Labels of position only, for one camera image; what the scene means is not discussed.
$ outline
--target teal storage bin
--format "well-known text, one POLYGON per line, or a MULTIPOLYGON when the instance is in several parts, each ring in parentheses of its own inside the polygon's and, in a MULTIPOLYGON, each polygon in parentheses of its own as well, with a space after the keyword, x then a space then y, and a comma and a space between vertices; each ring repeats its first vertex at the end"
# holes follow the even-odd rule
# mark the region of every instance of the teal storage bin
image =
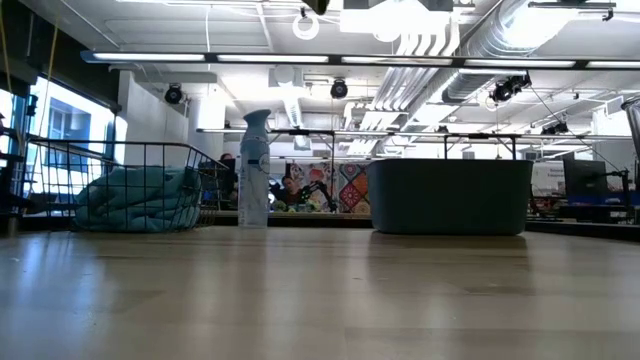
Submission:
POLYGON ((373 226, 392 234, 524 231, 531 161, 388 159, 367 168, 373 226))

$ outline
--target desk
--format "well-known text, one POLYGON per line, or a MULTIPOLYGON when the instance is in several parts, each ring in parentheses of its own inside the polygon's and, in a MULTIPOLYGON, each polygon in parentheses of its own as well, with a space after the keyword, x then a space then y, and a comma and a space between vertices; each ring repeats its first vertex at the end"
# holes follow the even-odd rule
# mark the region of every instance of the desk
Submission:
POLYGON ((560 207, 558 217, 579 222, 618 224, 627 218, 633 219, 635 212, 627 214, 623 205, 565 205, 560 207))

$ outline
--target teal towel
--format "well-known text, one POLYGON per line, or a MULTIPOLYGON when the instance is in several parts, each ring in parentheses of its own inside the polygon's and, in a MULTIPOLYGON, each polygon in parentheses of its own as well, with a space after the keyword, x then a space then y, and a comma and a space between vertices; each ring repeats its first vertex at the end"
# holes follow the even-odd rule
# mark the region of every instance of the teal towel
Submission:
POLYGON ((201 190, 194 169, 116 168, 76 196, 79 208, 74 223, 91 231, 190 229, 200 214, 201 190))

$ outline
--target fluorescent light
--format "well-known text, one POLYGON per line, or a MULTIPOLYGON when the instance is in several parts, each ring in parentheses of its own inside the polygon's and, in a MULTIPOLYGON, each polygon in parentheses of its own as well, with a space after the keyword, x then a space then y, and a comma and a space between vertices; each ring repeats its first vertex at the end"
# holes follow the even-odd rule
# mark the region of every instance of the fluorescent light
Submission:
POLYGON ((343 64, 384 64, 384 65, 416 65, 416 66, 448 66, 451 59, 397 57, 397 56, 343 56, 343 64))
POLYGON ((329 62, 328 56, 317 55, 247 55, 226 54, 218 55, 219 62, 284 62, 284 63, 317 63, 329 62))
POLYGON ((336 135, 355 135, 355 136, 387 136, 386 131, 336 131, 336 135))
POLYGON ((571 68, 576 62, 572 60, 517 60, 517 59, 469 59, 465 66, 476 67, 538 67, 538 68, 571 68))
POLYGON ((363 156, 341 156, 341 157, 334 157, 333 160, 346 160, 346 161, 352 161, 352 160, 367 160, 367 159, 371 159, 370 157, 363 157, 363 156))
POLYGON ((220 0, 116 0, 124 3, 164 4, 164 5, 246 5, 255 4, 257 1, 220 1, 220 0))
POLYGON ((105 61, 204 61, 203 54, 95 53, 93 57, 105 61))
POLYGON ((429 132, 399 132, 397 136, 417 136, 417 137, 444 137, 445 135, 451 136, 451 134, 445 133, 429 133, 429 132))
POLYGON ((208 132, 217 134, 244 134, 245 129, 198 129, 198 132, 208 132))
POLYGON ((509 70, 509 69, 460 69, 460 74, 525 76, 527 75, 527 71, 526 70, 509 70))
POLYGON ((615 2, 591 2, 586 4, 579 4, 574 2, 570 3, 550 3, 550 2, 537 2, 532 1, 529 3, 529 8, 535 9, 578 9, 578 10, 608 10, 615 8, 617 4, 615 2))
POLYGON ((587 69, 602 68, 602 69, 618 69, 618 68, 633 68, 640 69, 640 61, 589 61, 587 69))
POLYGON ((290 160, 328 160, 331 157, 322 157, 322 156, 271 156, 271 159, 290 159, 290 160))

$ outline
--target person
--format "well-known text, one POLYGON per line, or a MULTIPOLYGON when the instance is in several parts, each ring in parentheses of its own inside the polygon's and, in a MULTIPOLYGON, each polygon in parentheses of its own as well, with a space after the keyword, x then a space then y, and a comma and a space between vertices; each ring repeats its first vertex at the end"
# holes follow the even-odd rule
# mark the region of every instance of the person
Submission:
POLYGON ((222 204, 222 210, 235 210, 238 208, 238 174, 235 172, 236 158, 230 153, 220 156, 220 162, 229 170, 221 176, 221 190, 223 200, 229 200, 222 204))
POLYGON ((300 198, 302 197, 302 191, 300 190, 300 186, 298 183, 293 181, 290 176, 284 176, 282 178, 282 185, 284 185, 285 195, 284 195, 284 203, 287 205, 295 205, 300 202, 300 198))

